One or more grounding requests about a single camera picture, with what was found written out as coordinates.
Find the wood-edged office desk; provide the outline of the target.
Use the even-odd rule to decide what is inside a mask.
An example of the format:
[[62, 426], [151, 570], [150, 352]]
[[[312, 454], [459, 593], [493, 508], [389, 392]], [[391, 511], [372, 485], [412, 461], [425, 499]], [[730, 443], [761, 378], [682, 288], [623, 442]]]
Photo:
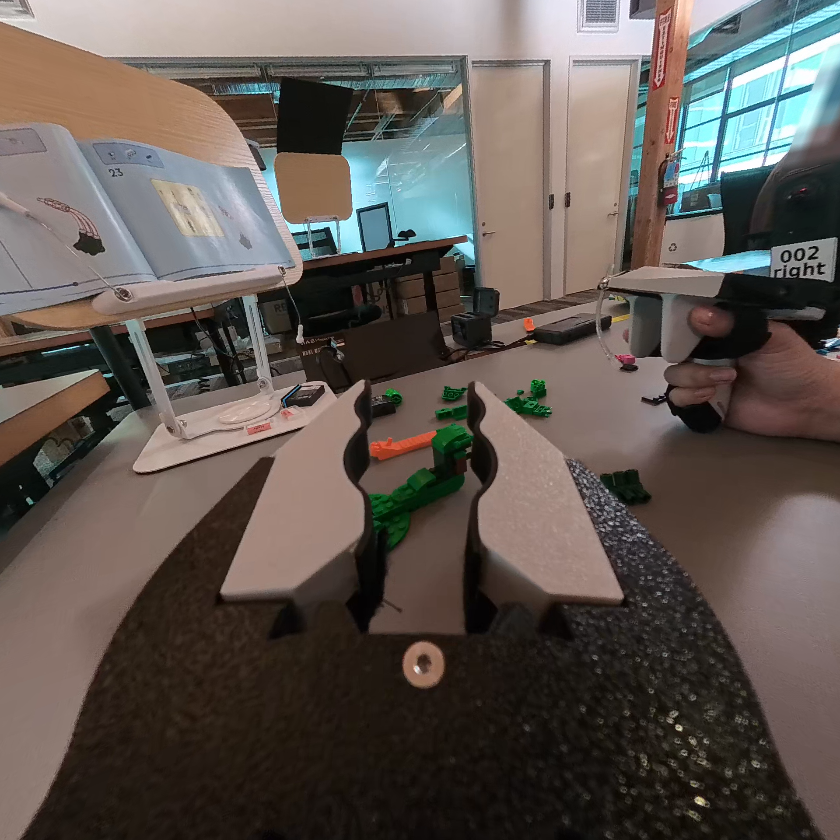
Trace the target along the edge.
[[110, 394], [99, 371], [1, 389], [1, 466]]

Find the black office chair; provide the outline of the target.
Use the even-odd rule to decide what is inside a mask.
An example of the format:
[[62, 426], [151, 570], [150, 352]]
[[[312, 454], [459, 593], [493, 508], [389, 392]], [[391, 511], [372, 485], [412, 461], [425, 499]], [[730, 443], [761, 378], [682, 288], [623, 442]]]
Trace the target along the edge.
[[755, 204], [774, 165], [748, 170], [725, 171], [720, 174], [719, 186], [723, 220], [723, 256], [749, 249], [750, 228]]

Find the white wall vent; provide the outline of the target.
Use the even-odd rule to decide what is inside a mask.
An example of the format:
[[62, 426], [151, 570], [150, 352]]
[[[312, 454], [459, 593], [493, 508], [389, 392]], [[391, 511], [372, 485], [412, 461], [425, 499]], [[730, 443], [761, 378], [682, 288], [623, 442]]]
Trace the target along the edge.
[[621, 3], [617, 0], [578, 2], [577, 31], [580, 34], [614, 34], [620, 28]]

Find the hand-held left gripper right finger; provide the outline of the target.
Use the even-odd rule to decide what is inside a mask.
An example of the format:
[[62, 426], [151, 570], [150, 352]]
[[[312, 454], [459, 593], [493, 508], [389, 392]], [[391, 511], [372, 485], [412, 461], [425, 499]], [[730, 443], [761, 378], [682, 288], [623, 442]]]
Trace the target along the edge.
[[515, 612], [539, 632], [560, 634], [566, 606], [623, 606], [563, 453], [478, 381], [467, 408], [479, 488], [465, 544], [465, 631], [484, 634]]

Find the person's right hand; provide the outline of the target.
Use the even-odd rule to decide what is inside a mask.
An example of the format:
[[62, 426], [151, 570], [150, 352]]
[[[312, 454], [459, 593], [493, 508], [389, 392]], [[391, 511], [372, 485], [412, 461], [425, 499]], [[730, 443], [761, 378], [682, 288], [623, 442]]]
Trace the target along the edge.
[[686, 360], [665, 369], [668, 406], [692, 431], [727, 427], [746, 434], [839, 441], [838, 362], [817, 352], [784, 322], [760, 312], [709, 304], [689, 314], [700, 352], [731, 350], [732, 332], [763, 343], [733, 367]]

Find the orange brick separator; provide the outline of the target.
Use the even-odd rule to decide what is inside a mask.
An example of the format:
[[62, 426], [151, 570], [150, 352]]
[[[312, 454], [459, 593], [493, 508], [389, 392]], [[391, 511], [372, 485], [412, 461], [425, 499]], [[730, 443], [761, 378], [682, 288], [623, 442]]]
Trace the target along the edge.
[[436, 431], [419, 434], [412, 437], [386, 440], [378, 440], [370, 443], [370, 456], [377, 461], [385, 461], [396, 457], [411, 454], [418, 450], [428, 448], [432, 445]]

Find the black square panel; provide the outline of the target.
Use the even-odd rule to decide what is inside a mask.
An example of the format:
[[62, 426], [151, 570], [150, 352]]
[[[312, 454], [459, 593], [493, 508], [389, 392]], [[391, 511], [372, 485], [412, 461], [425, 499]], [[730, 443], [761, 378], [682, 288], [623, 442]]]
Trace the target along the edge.
[[280, 80], [276, 152], [342, 154], [354, 91], [294, 77]]

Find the wooden office desk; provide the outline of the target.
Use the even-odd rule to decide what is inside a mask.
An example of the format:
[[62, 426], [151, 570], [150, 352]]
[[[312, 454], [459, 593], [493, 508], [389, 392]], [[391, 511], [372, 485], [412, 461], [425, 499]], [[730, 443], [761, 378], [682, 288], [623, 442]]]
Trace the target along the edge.
[[462, 235], [367, 253], [331, 255], [304, 261], [301, 278], [294, 288], [281, 289], [290, 302], [291, 325], [295, 329], [301, 322], [295, 306], [303, 291], [331, 291], [382, 282], [386, 292], [391, 293], [392, 283], [396, 279], [414, 275], [423, 278], [427, 310], [437, 312], [434, 271], [439, 268], [441, 258], [450, 249], [467, 241], [467, 236]]

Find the scattered green bricks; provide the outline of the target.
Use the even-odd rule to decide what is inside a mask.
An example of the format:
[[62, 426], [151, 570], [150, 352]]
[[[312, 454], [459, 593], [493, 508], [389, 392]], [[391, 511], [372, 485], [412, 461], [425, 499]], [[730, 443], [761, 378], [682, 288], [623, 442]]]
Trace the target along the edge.
[[552, 415], [553, 409], [542, 402], [545, 396], [545, 382], [541, 380], [531, 382], [530, 392], [517, 390], [514, 396], [501, 402], [479, 381], [473, 381], [468, 386], [447, 385], [441, 395], [443, 405], [434, 410], [434, 417], [438, 423], [466, 420], [472, 425], [489, 418], [492, 410], [505, 405], [520, 416], [547, 418]]

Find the wooden book stand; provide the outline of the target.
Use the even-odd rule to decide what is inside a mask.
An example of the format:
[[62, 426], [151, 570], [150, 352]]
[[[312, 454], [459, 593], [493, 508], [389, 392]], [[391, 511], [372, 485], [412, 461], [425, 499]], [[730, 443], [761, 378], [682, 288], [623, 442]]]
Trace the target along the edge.
[[342, 252], [340, 223], [353, 213], [351, 173], [341, 154], [278, 152], [274, 172], [280, 213], [287, 223], [335, 223], [338, 253]]
[[[151, 474], [228, 450], [296, 433], [337, 398], [325, 385], [314, 406], [287, 407], [280, 399], [294, 386], [275, 389], [268, 363], [257, 295], [289, 289], [301, 278], [298, 247], [276, 206], [253, 173], [248, 149], [226, 112], [203, 94], [110, 59], [2, 25], [2, 126], [53, 123], [80, 141], [128, 140], [189, 156], [198, 161], [250, 170], [289, 251], [295, 268], [288, 279], [236, 294], [204, 295], [164, 305], [162, 311], [108, 318], [82, 299], [10, 316], [24, 323], [57, 329], [89, 329], [124, 323], [150, 384], [161, 424], [134, 462], [133, 470]], [[239, 298], [244, 305], [257, 369], [257, 394], [221, 406], [178, 416], [161, 378], [144, 320], [151, 315], [199, 303]]]

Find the black rectangular case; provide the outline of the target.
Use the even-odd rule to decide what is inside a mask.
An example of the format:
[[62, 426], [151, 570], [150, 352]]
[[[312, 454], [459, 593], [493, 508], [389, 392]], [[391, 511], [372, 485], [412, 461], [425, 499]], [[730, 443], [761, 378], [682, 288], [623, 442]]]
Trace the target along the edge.
[[563, 346], [596, 336], [598, 329], [609, 330], [613, 319], [609, 315], [597, 318], [593, 313], [575, 314], [557, 322], [540, 325], [530, 335], [530, 340]]

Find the black equipment case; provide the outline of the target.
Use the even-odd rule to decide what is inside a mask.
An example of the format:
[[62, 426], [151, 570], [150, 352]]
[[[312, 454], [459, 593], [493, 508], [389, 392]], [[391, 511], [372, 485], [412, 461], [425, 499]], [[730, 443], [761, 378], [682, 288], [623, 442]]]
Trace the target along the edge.
[[437, 369], [451, 352], [430, 311], [305, 338], [297, 348], [307, 380], [325, 382], [336, 393], [359, 381], [377, 384]]

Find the white door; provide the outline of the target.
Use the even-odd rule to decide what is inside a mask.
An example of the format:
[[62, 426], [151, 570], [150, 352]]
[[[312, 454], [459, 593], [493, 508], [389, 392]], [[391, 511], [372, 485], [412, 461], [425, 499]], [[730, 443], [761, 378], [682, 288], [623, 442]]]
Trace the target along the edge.
[[469, 73], [479, 280], [501, 309], [543, 299], [548, 69], [478, 61]]
[[564, 291], [595, 289], [621, 269], [641, 61], [570, 61]]

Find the wooden pillar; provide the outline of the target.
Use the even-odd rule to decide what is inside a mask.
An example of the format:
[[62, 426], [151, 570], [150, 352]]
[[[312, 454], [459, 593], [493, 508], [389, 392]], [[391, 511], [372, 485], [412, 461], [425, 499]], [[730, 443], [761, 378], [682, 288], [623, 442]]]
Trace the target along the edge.
[[692, 1], [657, 1], [631, 267], [658, 266], [665, 232], [659, 177], [675, 151]]

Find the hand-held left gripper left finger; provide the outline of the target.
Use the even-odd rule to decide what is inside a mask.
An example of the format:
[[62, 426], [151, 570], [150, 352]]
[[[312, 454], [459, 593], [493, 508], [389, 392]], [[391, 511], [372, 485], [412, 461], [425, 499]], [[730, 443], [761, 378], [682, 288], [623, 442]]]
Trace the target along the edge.
[[369, 631], [382, 604], [387, 552], [361, 487], [371, 462], [371, 399], [371, 383], [356, 382], [277, 450], [222, 602], [279, 602], [295, 618], [335, 602]]

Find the black computer monitor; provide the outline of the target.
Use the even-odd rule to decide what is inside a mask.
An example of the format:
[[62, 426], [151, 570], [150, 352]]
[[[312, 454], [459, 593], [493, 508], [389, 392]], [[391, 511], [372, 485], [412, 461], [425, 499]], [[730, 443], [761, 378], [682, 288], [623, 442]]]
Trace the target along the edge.
[[388, 203], [365, 206], [355, 211], [364, 253], [394, 246], [392, 219]]

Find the dark green brick assembly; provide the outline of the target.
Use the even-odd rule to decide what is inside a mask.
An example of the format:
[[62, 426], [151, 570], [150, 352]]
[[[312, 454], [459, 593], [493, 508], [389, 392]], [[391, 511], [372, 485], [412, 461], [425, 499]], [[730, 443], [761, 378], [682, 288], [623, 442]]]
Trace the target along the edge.
[[644, 505], [651, 501], [637, 469], [619, 470], [600, 474], [604, 487], [627, 506]]

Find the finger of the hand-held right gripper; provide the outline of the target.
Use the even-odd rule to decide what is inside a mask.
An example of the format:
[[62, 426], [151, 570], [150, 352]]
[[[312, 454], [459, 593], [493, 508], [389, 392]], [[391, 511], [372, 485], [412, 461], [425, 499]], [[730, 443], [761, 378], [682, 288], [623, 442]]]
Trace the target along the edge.
[[602, 280], [601, 294], [629, 302], [628, 346], [637, 358], [690, 358], [701, 341], [690, 314], [719, 296], [724, 274], [703, 269], [646, 266]]

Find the black battery charger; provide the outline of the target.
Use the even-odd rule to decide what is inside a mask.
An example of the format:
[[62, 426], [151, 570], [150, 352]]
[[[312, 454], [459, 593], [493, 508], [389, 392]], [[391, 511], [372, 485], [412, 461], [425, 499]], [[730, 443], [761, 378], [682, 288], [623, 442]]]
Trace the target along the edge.
[[498, 315], [500, 293], [489, 287], [475, 287], [471, 311], [455, 314], [450, 319], [451, 337], [464, 350], [477, 350], [492, 342], [492, 320]]

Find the instruction booklet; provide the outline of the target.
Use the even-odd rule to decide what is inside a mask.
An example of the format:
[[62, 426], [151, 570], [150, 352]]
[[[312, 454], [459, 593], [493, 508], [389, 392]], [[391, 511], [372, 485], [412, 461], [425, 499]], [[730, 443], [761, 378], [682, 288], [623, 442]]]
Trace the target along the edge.
[[248, 169], [53, 123], [1, 131], [1, 313], [92, 299], [104, 317], [288, 279]]

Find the green brick model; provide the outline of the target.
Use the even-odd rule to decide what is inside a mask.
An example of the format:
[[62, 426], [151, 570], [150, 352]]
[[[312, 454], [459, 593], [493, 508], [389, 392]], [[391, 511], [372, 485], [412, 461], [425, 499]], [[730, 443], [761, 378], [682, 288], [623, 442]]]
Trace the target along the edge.
[[465, 483], [473, 435], [453, 423], [430, 439], [434, 465], [411, 474], [391, 493], [371, 493], [374, 530], [393, 550], [407, 535], [413, 512], [457, 492]]

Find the white recycling bin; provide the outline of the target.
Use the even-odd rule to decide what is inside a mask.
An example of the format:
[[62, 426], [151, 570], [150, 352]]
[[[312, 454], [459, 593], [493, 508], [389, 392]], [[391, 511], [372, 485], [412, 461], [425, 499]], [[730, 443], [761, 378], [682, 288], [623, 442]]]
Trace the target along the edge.
[[667, 217], [659, 258], [661, 266], [677, 266], [719, 258], [725, 244], [723, 213]]

